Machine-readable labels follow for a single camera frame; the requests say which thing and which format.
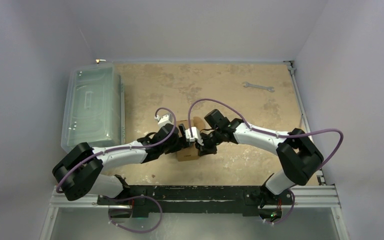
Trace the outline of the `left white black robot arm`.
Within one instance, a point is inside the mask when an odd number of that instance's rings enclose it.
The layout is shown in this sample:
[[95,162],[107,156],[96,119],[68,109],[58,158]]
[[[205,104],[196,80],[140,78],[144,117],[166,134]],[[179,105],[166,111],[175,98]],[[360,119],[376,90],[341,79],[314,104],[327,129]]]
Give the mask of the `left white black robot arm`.
[[64,194],[68,201],[96,194],[122,205],[129,199],[128,184],[120,176],[106,176],[103,172],[151,162],[190,146],[185,128],[171,123],[127,144],[92,147],[87,142],[79,143],[52,169],[56,192]]

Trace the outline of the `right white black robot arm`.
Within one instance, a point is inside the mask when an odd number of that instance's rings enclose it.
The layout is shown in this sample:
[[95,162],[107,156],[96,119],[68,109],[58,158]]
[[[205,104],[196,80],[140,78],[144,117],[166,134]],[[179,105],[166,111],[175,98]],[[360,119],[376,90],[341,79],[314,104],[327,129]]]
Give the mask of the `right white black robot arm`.
[[300,128],[287,132],[253,127],[240,118],[229,120],[218,109],[204,119],[210,126],[209,133],[193,127],[186,131],[187,140],[195,143],[201,156],[216,154],[222,143],[233,143],[256,147],[278,157],[282,169],[263,183],[259,193],[246,194],[248,199],[259,201],[261,207],[277,204],[280,195],[293,186],[306,185],[323,163],[322,153]]

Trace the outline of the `brown cardboard box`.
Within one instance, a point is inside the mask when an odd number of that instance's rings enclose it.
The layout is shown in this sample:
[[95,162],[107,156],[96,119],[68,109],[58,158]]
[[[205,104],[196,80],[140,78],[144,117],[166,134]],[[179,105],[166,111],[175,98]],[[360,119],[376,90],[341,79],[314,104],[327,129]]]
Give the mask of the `brown cardboard box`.
[[[204,120],[197,116],[194,116],[191,119],[191,126],[196,127],[199,131],[206,128],[206,124]],[[200,158],[199,150],[195,147],[194,144],[176,152],[175,155],[176,155],[176,159],[179,162],[193,161],[193,160],[198,160]]]

